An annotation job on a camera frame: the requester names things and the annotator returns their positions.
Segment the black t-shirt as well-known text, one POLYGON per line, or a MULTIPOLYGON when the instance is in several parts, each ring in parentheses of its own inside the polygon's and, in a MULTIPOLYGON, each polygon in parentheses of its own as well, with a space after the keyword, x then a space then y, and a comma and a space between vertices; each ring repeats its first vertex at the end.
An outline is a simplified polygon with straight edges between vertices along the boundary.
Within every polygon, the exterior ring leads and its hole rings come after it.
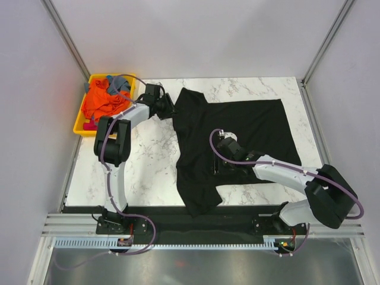
POLYGON ((173 129, 180 150, 176 184, 192 217, 222 202, 217 186, 262 182, 250 166, 226 163, 214 148, 234 161, 255 152, 301 164, 280 99, 209 103, 204 94, 183 88, 175 108, 173 129))

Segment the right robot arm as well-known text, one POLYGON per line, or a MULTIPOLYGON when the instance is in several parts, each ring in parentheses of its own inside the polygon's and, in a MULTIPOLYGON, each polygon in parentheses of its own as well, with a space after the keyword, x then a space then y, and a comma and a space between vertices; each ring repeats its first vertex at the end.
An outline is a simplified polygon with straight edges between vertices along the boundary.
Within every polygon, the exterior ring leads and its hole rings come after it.
POLYGON ((302 167, 257 151, 249 153, 231 137, 211 148, 231 167, 305 195, 302 201, 285 202, 274 213, 271 224, 277 233, 287 233, 295 225, 313 222, 338 229, 343 221, 361 219, 364 215, 354 190, 331 165, 302 167))

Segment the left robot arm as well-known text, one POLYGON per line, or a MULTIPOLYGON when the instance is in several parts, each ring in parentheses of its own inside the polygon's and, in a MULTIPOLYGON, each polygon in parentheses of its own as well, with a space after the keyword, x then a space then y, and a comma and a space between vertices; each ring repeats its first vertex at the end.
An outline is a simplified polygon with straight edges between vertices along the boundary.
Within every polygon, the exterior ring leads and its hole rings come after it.
POLYGON ((117 213, 110 219, 110 227, 116 233, 125 233, 130 227, 128 216, 121 214, 128 207, 125 195, 125 165, 131 153, 131 132, 140 123, 157 116, 161 120, 176 114, 168 93, 142 94, 137 102, 121 113, 103 116, 99 120, 94 154, 102 164, 106 184, 108 211, 117 213))

